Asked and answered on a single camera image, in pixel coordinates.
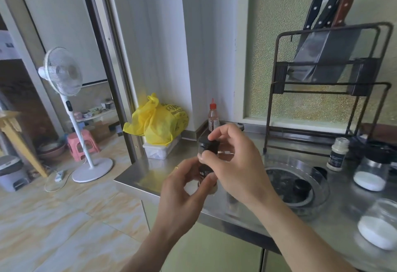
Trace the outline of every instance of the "yellow plastic bag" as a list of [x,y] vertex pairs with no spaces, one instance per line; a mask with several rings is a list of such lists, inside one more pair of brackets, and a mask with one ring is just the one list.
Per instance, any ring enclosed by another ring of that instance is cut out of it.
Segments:
[[132,114],[132,123],[124,124],[123,131],[144,135],[148,143],[165,146],[186,129],[189,117],[179,106],[160,104],[155,93],[148,99]]

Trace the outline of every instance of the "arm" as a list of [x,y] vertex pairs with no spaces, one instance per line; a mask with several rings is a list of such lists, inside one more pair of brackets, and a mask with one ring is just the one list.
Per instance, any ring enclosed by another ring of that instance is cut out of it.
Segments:
[[208,139],[220,139],[235,155],[225,162],[204,151],[198,155],[200,162],[209,165],[224,189],[258,217],[293,272],[356,271],[277,196],[258,149],[236,125],[216,128]]
[[183,160],[164,181],[153,228],[120,272],[160,271],[172,247],[193,227],[217,180],[211,173],[190,196],[184,187],[199,178],[198,161],[196,157]]

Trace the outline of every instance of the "wooden knife handle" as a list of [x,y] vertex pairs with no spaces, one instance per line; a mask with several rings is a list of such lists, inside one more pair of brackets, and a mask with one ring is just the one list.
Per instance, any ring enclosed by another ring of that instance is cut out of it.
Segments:
[[345,18],[349,13],[349,10],[353,4],[353,0],[340,0],[339,8],[336,11],[332,27],[343,26],[345,24]]

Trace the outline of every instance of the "pink plastic stool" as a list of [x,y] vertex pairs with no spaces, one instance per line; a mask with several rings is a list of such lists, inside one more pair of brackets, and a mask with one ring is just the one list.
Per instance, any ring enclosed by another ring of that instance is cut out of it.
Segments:
[[[89,153],[100,151],[90,131],[83,129],[81,131],[81,135],[83,136],[86,150]],[[70,153],[72,154],[75,161],[80,161],[85,158],[84,150],[76,133],[72,133],[67,136],[67,146],[69,147]]]

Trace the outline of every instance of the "person's left hand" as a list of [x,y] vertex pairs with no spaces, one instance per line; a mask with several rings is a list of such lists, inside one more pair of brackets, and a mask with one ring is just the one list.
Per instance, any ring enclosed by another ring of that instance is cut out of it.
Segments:
[[197,191],[189,195],[184,186],[191,180],[198,179],[200,164],[198,161],[197,157],[183,160],[164,180],[161,188],[153,230],[160,231],[173,243],[176,243],[193,227],[199,218],[208,193],[217,180],[215,173],[210,173]]

